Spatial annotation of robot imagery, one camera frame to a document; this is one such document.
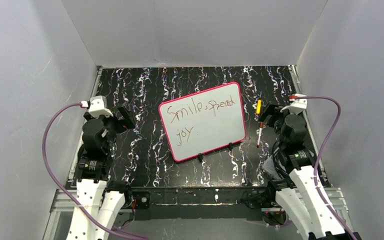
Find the white marker pen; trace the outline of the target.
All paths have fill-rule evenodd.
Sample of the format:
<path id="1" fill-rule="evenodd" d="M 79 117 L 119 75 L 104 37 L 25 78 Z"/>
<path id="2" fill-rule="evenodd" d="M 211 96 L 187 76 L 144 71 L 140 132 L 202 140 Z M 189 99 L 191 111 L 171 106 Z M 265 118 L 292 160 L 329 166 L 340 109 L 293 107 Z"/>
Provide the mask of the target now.
<path id="1" fill-rule="evenodd" d="M 259 148 L 261 145 L 261 137 L 262 137 L 262 128 L 259 128 L 258 129 L 257 144 L 256 144 L 257 148 Z"/>

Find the pink framed whiteboard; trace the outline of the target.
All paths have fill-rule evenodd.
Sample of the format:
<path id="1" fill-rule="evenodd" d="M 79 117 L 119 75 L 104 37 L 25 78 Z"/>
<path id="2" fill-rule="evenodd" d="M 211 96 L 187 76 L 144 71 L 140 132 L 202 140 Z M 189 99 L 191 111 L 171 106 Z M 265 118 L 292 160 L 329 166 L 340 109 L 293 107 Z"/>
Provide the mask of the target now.
<path id="1" fill-rule="evenodd" d="M 163 102 L 158 112 L 175 162 L 239 143 L 247 135 L 237 82 Z"/>

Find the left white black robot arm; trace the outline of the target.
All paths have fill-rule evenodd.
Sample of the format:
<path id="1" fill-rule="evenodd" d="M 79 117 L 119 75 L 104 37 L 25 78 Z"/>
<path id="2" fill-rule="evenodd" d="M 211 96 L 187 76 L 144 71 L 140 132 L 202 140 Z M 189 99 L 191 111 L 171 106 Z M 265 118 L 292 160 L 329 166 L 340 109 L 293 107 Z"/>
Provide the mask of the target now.
<path id="1" fill-rule="evenodd" d="M 126 203 L 126 184 L 110 181 L 112 150 L 118 134 L 135 127 L 132 112 L 117 107 L 122 118 L 103 111 L 86 112 L 82 126 L 82 145 L 77 153 L 75 169 L 76 200 L 67 234 L 68 240 L 106 240 L 118 212 Z"/>

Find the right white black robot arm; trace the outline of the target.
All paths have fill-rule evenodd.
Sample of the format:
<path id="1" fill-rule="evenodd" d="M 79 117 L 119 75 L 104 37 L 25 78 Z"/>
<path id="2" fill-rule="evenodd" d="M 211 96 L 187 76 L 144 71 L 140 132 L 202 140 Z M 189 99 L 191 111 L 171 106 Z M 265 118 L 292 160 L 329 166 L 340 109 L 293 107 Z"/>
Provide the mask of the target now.
<path id="1" fill-rule="evenodd" d="M 322 185 L 316 159 L 305 147 L 308 135 L 304 108 L 269 103 L 257 105 L 260 126 L 274 128 L 272 160 L 282 179 L 272 180 L 266 191 L 291 219 L 304 240 L 359 240 L 338 215 Z"/>

